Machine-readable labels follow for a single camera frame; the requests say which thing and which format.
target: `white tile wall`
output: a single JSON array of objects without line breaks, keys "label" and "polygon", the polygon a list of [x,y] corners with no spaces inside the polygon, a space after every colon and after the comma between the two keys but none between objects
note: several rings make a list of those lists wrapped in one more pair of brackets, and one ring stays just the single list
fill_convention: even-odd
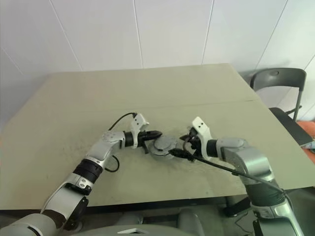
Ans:
[{"label": "white tile wall", "polygon": [[[219,62],[242,75],[307,67],[300,117],[313,119],[314,12],[313,0],[1,0],[0,121],[48,73]],[[293,89],[259,94],[270,107],[295,104]]]},{"label": "white tile wall", "polygon": [[144,67],[201,64],[211,0],[136,0]]}]

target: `black chair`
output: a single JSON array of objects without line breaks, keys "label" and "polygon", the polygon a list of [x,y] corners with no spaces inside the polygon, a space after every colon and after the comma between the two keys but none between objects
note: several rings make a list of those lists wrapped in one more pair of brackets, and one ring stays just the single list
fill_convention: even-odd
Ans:
[{"label": "black chair", "polygon": [[[278,119],[278,121],[287,129],[289,134],[295,139],[295,141],[303,146],[312,142],[312,138],[308,135],[297,123],[296,118],[299,112],[302,92],[304,89],[306,79],[306,72],[297,68],[272,68],[265,69],[257,72],[253,75],[251,80],[251,88],[254,91],[260,90],[266,87],[273,86],[288,86],[299,88],[299,94],[296,101],[295,109],[284,112],[280,108],[273,107],[269,110]],[[294,112],[293,119],[288,115]]]}]

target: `black cable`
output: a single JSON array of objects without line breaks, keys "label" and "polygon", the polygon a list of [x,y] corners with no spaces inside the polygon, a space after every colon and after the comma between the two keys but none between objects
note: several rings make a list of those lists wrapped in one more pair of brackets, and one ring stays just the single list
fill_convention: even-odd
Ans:
[{"label": "black cable", "polygon": [[219,169],[222,169],[222,170],[225,170],[225,171],[229,171],[231,172],[232,174],[234,175],[238,175],[238,176],[243,176],[243,177],[246,177],[246,178],[250,178],[250,179],[253,179],[253,180],[256,180],[258,182],[261,182],[261,183],[264,183],[264,184],[267,184],[269,187],[271,188],[274,188],[276,190],[278,190],[279,192],[281,193],[284,193],[285,194],[285,191],[277,186],[275,186],[274,184],[268,182],[268,181],[265,181],[261,178],[258,178],[258,177],[255,177],[255,176],[252,176],[252,175],[248,175],[246,173],[243,173],[243,172],[240,172],[240,171],[237,171],[237,170],[234,170],[234,169],[231,169],[231,168],[228,168],[228,167],[225,167],[225,166],[222,166],[222,165],[219,165],[219,164],[216,164],[216,163],[213,163],[211,161],[207,161],[206,159],[204,158],[200,158],[200,157],[196,157],[194,155],[192,155],[187,149],[186,149],[186,143],[188,142],[189,140],[189,137],[187,139],[185,139],[184,143],[183,143],[183,150],[185,152],[187,152],[192,158],[198,160],[198,161],[201,161],[203,163],[206,163],[210,166],[213,166],[213,167],[216,167],[216,168],[219,168]]},{"label": "black cable", "polygon": [[108,172],[114,173],[114,172],[116,172],[119,169],[120,163],[119,163],[119,160],[117,159],[117,157],[115,157],[114,155],[112,155],[112,157],[117,161],[117,168],[114,169],[114,170],[110,170],[110,169],[105,167],[105,170],[108,171]]},{"label": "black cable", "polygon": [[245,230],[238,222],[243,219],[245,216],[248,215],[248,212],[246,212],[246,214],[242,215],[237,221],[234,222],[234,224],[236,224],[238,227],[240,227],[241,230],[243,230],[245,233],[252,233],[250,231]]},{"label": "black cable", "polygon": [[[113,123],[113,125],[108,130],[109,131],[112,130],[119,121],[121,121],[124,117],[129,116],[129,115],[132,115],[133,117],[135,117],[137,115],[137,113],[136,112],[129,112],[129,113],[124,114],[117,121],[115,121],[115,123]],[[112,157],[117,161],[117,168],[114,169],[114,170],[110,170],[110,169],[105,167],[105,170],[108,171],[108,172],[114,173],[114,172],[116,172],[119,169],[120,162],[119,162],[119,160],[118,160],[118,158],[116,156],[112,155]]]},{"label": "black cable", "polygon": [[122,117],[120,117],[108,130],[112,130],[114,127],[115,127],[115,125],[119,122],[119,121],[121,121],[122,120],[122,118],[124,118],[124,117],[126,117],[126,116],[129,116],[129,115],[133,115],[133,117],[135,117],[136,115],[137,115],[137,113],[135,113],[135,112],[129,112],[129,113],[127,113],[127,114],[124,114]]}]

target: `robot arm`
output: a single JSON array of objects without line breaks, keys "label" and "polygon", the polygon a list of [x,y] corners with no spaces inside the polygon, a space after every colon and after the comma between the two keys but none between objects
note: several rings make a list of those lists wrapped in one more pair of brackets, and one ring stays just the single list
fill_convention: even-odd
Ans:
[{"label": "robot arm", "polygon": [[239,175],[257,217],[254,227],[261,234],[256,235],[303,235],[285,192],[276,183],[267,157],[258,149],[244,139],[212,139],[209,127],[199,117],[192,122],[189,135],[182,139],[192,144],[195,156],[202,156],[208,161],[217,157],[232,164],[238,172],[254,177]]},{"label": "robot arm", "polygon": [[88,205],[86,196],[92,191],[111,156],[124,147],[145,148],[144,141],[162,135],[158,131],[144,131],[148,124],[141,114],[137,114],[131,122],[130,132],[105,132],[48,198],[40,214],[31,214],[14,222],[1,229],[1,235],[53,236],[61,229],[75,228]]}]

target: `table surface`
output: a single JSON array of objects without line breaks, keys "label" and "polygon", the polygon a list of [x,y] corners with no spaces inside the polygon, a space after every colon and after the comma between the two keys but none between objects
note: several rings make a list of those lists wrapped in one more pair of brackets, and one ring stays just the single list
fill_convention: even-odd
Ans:
[{"label": "table surface", "polygon": [[[196,116],[216,138],[240,137],[265,153],[282,188],[315,184],[315,165],[229,64],[53,74],[2,133],[0,209],[38,209],[121,115],[179,137]],[[126,118],[117,130],[128,130]],[[203,163],[117,153],[90,206],[244,194],[238,177]]]}]

